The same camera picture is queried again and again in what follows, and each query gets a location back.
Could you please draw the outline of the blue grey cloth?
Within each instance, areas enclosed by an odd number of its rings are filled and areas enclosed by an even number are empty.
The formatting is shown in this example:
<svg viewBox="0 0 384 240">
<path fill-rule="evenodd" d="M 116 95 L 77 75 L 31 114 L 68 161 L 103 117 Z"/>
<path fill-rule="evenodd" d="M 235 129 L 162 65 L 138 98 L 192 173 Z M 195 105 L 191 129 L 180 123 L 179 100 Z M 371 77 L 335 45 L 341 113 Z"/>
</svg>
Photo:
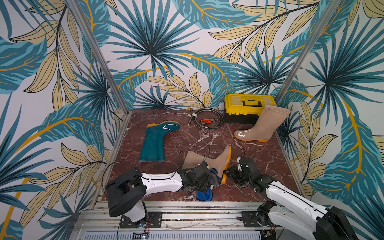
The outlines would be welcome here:
<svg viewBox="0 0 384 240">
<path fill-rule="evenodd" d="M 221 183 L 221 179 L 218 177 L 217 173 L 218 171 L 216 169 L 210 169 L 207 191 L 205 193 L 200 191 L 197 192 L 196 199 L 198 201 L 210 202 L 213 199 L 213 188 Z"/>
</svg>

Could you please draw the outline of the beige boot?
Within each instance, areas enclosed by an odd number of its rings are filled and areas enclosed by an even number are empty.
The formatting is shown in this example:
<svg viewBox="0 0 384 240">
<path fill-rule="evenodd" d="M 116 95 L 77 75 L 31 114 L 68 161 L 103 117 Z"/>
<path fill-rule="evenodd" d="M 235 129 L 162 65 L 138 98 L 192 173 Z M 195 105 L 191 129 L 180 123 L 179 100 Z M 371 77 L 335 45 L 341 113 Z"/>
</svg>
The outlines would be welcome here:
<svg viewBox="0 0 384 240">
<path fill-rule="evenodd" d="M 266 143 L 290 113 L 291 111 L 286 108 L 266 105 L 256 124 L 251 129 L 235 131 L 234 137 L 245 142 L 259 141 Z"/>
<path fill-rule="evenodd" d="M 197 167 L 204 161 L 207 163 L 210 170 L 215 169 L 217 171 L 217 176 L 221 180 L 221 184 L 225 185 L 227 183 L 227 176 L 224 174 L 224 171 L 228 169 L 231 163 L 231 154 L 231 146 L 226 146 L 223 152 L 215 159 L 204 157 L 197 153 L 188 151 L 183 164 L 183 169 Z"/>
</svg>

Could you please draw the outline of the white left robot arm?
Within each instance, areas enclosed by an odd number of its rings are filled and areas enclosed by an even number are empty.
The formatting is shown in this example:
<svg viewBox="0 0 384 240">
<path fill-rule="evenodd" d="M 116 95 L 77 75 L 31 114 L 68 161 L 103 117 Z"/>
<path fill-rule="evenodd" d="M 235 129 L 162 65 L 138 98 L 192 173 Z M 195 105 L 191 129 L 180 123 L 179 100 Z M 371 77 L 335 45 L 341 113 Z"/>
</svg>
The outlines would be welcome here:
<svg viewBox="0 0 384 240">
<path fill-rule="evenodd" d="M 204 163 L 194 168 L 169 174 L 151 175 L 133 167 L 105 186 L 110 217 L 126 216 L 132 222 L 147 220 L 148 211 L 142 199 L 163 192 L 202 192 L 221 184 L 217 174 Z"/>
</svg>

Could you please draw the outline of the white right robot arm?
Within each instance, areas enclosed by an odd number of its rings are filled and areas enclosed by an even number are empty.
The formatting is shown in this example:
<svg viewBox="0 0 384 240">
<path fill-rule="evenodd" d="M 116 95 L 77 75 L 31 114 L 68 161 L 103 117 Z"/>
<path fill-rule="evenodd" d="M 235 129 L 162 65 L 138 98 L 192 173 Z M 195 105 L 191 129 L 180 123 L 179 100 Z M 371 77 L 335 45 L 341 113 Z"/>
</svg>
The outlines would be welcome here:
<svg viewBox="0 0 384 240">
<path fill-rule="evenodd" d="M 244 223 L 261 227 L 281 226 L 306 240 L 356 240 L 358 237 L 342 210 L 327 208 L 295 193 L 269 175 L 260 173 L 250 158 L 240 157 L 238 166 L 224 174 L 241 187 L 265 195 L 268 200 Z"/>
</svg>

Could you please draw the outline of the teal rubber boot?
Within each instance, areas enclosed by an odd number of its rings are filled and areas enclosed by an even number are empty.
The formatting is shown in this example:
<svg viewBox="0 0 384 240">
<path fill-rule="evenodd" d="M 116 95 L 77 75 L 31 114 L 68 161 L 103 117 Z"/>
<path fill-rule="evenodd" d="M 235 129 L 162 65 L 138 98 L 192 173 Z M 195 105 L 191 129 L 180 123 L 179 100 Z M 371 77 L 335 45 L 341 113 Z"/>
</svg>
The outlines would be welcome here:
<svg viewBox="0 0 384 240">
<path fill-rule="evenodd" d="M 139 162 L 165 161 L 165 136 L 178 131 L 181 125 L 175 121 L 165 121 L 160 124 L 149 124 L 146 129 L 145 141 L 142 147 Z"/>
</svg>

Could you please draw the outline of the yellow black toolbox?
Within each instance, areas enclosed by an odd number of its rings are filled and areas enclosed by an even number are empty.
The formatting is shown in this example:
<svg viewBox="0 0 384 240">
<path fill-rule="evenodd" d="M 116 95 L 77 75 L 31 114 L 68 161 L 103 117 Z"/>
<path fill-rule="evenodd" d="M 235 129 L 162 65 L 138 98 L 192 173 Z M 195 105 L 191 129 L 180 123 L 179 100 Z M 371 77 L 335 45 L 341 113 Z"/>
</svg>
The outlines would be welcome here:
<svg viewBox="0 0 384 240">
<path fill-rule="evenodd" d="M 224 104 L 225 123 L 245 125 L 254 125 L 266 105 L 276 106 L 273 96 L 252 94 L 228 94 Z"/>
</svg>

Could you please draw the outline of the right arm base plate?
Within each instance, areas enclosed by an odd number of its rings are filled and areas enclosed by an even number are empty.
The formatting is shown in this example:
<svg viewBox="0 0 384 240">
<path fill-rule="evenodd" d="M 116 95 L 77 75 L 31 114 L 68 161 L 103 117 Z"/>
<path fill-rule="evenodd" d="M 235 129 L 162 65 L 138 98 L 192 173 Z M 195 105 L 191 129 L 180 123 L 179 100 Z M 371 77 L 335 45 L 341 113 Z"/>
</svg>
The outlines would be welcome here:
<svg viewBox="0 0 384 240">
<path fill-rule="evenodd" d="M 245 228 L 262 227 L 274 229 L 275 224 L 272 223 L 267 213 L 257 211 L 243 211 L 237 219 L 243 222 Z"/>
</svg>

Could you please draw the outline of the aluminium front rail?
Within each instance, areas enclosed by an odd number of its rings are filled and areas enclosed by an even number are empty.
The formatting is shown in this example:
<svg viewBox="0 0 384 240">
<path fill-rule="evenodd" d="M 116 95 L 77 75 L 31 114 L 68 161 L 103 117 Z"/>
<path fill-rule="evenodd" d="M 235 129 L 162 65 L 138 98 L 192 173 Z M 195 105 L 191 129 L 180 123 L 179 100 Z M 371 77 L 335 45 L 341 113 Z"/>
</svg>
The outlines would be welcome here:
<svg viewBox="0 0 384 240">
<path fill-rule="evenodd" d="M 70 236 L 72 240 L 260 240 L 262 231 L 286 230 L 245 228 L 237 217 L 243 211 L 257 211 L 263 202 L 146 202 L 148 212 L 162 212 L 158 229 L 144 230 L 120 228 L 121 217 L 109 216 L 106 202 L 99 202 L 90 211 L 80 214 Z"/>
</svg>

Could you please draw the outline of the red handled pliers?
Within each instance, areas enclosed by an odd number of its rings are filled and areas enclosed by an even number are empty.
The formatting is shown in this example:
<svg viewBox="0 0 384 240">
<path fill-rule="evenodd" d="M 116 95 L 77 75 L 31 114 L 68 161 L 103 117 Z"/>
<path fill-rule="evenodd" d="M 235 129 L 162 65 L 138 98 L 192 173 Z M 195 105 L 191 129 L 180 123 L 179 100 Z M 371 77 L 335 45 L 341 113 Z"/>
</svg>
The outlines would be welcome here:
<svg viewBox="0 0 384 240">
<path fill-rule="evenodd" d="M 202 119 L 200 120 L 200 123 L 202 125 L 207 125 L 207 124 L 212 124 L 214 121 L 216 121 L 216 119 Z"/>
</svg>

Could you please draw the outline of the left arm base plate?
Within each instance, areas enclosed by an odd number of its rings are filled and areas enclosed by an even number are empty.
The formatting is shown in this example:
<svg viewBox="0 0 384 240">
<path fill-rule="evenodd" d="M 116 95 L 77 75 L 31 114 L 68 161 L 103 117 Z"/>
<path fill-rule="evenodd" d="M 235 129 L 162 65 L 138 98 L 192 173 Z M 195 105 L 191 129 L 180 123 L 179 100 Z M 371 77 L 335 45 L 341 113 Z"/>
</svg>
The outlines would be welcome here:
<svg viewBox="0 0 384 240">
<path fill-rule="evenodd" d="M 162 218 L 162 212 L 148 212 L 145 218 L 137 222 L 132 222 L 130 218 L 123 215 L 120 223 L 120 228 L 144 230 L 145 228 L 149 227 L 150 229 L 158 229 L 161 227 Z"/>
</svg>

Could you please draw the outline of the right aluminium frame post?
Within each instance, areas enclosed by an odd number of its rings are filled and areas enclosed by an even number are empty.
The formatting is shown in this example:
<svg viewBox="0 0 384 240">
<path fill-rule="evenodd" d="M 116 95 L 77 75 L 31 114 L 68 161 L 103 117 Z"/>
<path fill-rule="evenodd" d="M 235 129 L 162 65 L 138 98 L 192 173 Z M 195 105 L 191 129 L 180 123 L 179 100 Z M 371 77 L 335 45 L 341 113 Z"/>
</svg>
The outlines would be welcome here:
<svg viewBox="0 0 384 240">
<path fill-rule="evenodd" d="M 341 1 L 320 1 L 318 10 L 315 13 L 308 29 L 303 32 L 302 35 L 297 37 L 296 40 L 292 41 L 293 45 L 297 48 L 295 50 L 291 50 L 288 54 L 290 56 L 297 54 L 298 56 L 275 97 L 277 105 L 281 104 L 282 99 L 294 80 L 297 71 L 301 67 L 307 55 L 313 49 L 317 40 L 323 34 L 323 31 L 340 3 Z"/>
</svg>

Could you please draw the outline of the aluminium frame post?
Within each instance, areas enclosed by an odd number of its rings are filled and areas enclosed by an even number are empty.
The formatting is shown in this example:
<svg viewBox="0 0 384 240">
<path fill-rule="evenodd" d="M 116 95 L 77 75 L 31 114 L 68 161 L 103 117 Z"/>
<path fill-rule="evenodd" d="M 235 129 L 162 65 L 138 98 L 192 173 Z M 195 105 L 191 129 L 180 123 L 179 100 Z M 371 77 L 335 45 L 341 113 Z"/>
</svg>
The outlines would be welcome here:
<svg viewBox="0 0 384 240">
<path fill-rule="evenodd" d="M 277 105 L 281 104 L 282 99 L 294 80 L 297 71 L 301 67 L 307 55 L 313 49 L 317 40 L 323 34 L 323 31 L 340 3 L 341 1 L 320 1 L 318 10 L 315 13 L 308 29 L 303 32 L 302 35 L 297 37 L 296 40 L 292 41 L 293 45 L 297 48 L 295 50 L 291 50 L 288 54 L 290 56 L 297 54 L 298 56 L 275 97 Z"/>
<path fill-rule="evenodd" d="M 118 86 L 114 80 L 114 77 L 108 67 L 108 64 L 102 54 L 102 51 L 99 47 L 99 44 L 97 43 L 97 40 L 95 38 L 95 35 L 93 31 L 91 30 L 91 26 L 87 23 L 86 16 L 84 12 L 81 9 L 81 6 L 78 1 L 75 0 L 69 0 L 68 1 L 69 7 L 71 8 L 75 19 L 77 20 L 81 30 L 83 31 L 86 40 L 88 41 L 91 50 L 93 51 L 95 58 L 97 62 L 99 63 L 99 66 L 101 67 L 107 82 L 109 83 L 112 92 L 115 94 L 115 97 L 117 99 L 117 102 L 121 109 L 124 112 L 124 115 L 128 116 L 129 115 L 129 110 L 126 107 L 125 101 L 121 96 L 121 93 L 118 89 Z"/>
</svg>

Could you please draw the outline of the left aluminium frame post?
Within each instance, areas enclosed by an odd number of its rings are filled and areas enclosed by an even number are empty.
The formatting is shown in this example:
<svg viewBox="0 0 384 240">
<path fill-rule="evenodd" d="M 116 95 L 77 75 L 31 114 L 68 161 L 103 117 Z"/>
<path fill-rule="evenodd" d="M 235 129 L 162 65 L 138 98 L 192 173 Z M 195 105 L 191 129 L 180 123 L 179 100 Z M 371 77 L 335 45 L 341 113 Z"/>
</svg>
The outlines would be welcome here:
<svg viewBox="0 0 384 240">
<path fill-rule="evenodd" d="M 125 101 L 121 96 L 121 93 L 118 89 L 118 86 L 114 80 L 114 77 L 108 67 L 108 64 L 102 54 L 102 51 L 99 47 L 99 44 L 97 43 L 97 40 L 95 38 L 95 35 L 93 31 L 91 30 L 91 26 L 87 23 L 86 16 L 84 12 L 81 9 L 81 6 L 78 1 L 75 0 L 69 0 L 68 1 L 69 7 L 71 8 L 75 19 L 77 20 L 81 30 L 83 31 L 86 40 L 88 41 L 91 50 L 93 51 L 95 58 L 97 62 L 99 63 L 99 66 L 101 67 L 107 82 L 109 83 L 112 92 L 115 94 L 115 97 L 117 99 L 117 102 L 121 109 L 124 112 L 124 115 L 128 116 L 129 115 L 129 110 L 126 107 Z"/>
</svg>

